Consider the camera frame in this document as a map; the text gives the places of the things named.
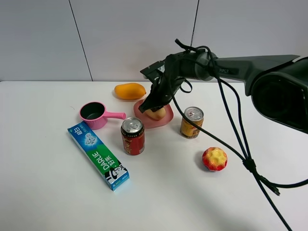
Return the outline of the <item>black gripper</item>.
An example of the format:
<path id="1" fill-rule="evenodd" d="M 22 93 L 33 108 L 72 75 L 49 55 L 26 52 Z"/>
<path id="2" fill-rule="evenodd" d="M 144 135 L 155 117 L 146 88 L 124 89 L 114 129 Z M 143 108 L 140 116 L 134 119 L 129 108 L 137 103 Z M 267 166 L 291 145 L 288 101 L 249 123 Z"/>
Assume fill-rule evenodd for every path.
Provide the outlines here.
<path id="1" fill-rule="evenodd" d="M 153 112 L 166 106 L 173 99 L 185 77 L 181 72 L 181 63 L 184 55 L 172 54 L 165 59 L 165 71 L 151 86 L 150 94 L 139 106 L 139 111 L 144 113 L 146 110 Z"/>

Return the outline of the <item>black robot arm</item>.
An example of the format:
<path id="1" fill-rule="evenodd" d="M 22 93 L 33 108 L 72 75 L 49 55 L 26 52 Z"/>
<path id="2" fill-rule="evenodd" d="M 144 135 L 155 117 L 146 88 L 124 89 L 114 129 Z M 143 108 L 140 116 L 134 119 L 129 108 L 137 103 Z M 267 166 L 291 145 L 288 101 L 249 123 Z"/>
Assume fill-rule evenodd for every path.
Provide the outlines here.
<path id="1" fill-rule="evenodd" d="M 185 79 L 210 81 L 215 74 L 244 83 L 256 110 L 264 117 L 307 133 L 308 59 L 298 55 L 218 58 L 205 49 L 168 55 L 141 70 L 151 91 L 139 106 L 143 113 L 171 102 Z"/>

